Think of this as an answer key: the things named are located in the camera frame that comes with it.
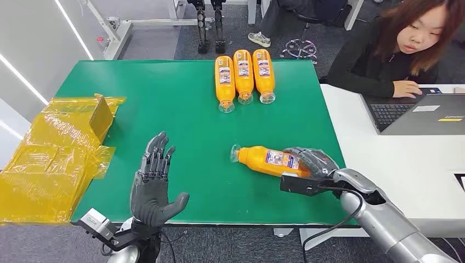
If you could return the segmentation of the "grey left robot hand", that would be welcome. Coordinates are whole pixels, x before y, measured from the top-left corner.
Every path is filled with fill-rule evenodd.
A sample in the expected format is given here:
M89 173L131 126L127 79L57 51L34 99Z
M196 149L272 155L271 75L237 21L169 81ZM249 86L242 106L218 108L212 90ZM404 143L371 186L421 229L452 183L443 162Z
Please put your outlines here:
M132 225L160 227L182 212L190 195L182 192L168 201L168 174L175 146L166 149L169 137L162 131L147 144L140 168L134 174L130 196Z

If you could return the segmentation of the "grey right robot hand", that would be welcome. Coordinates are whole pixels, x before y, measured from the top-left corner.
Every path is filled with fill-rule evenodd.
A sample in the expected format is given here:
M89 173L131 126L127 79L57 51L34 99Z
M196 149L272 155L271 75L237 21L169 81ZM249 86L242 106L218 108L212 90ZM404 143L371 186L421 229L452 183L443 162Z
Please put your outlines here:
M292 156L298 157L315 180L331 179L333 173L339 169L338 164L323 150L304 147L290 147L283 150Z

